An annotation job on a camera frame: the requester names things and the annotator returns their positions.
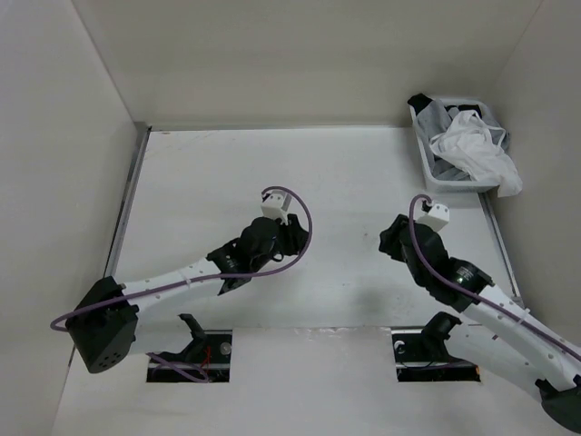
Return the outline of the white tank top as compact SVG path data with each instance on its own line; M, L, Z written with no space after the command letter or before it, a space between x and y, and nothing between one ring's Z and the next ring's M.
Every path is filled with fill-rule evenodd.
M432 153L476 182L494 182L498 197L519 194L523 182L502 148L507 131L485 123L475 110L460 111L448 129L429 140Z

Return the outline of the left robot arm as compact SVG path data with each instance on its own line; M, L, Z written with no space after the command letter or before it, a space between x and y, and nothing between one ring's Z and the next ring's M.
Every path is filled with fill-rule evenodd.
M237 290L267 275L268 263L297 261L309 242L310 232L293 213L284 220L256 218L239 237L181 269L136 282L103 277L66 318L65 330L90 373L141 352L194 362L203 352L203 330L187 303Z

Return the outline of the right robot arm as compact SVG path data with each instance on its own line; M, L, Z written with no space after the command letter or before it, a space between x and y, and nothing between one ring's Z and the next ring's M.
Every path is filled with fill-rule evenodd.
M414 347L429 361L466 360L538 401L569 431L580 431L580 349L513 302L476 265L448 255L437 232L398 215L379 251L405 263L416 285L450 308L422 328Z

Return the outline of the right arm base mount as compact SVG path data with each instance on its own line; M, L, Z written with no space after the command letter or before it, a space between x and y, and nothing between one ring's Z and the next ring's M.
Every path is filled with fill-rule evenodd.
M453 357L445 341L459 318L439 312L423 327L401 327L390 336L399 382L480 382L479 368Z

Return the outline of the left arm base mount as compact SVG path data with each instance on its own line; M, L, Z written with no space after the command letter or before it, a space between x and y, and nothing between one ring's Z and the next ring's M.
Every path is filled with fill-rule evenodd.
M191 314L180 314L190 330L189 341L178 352L157 352L170 365L149 357L149 383L225 383L230 381L232 330L204 330Z

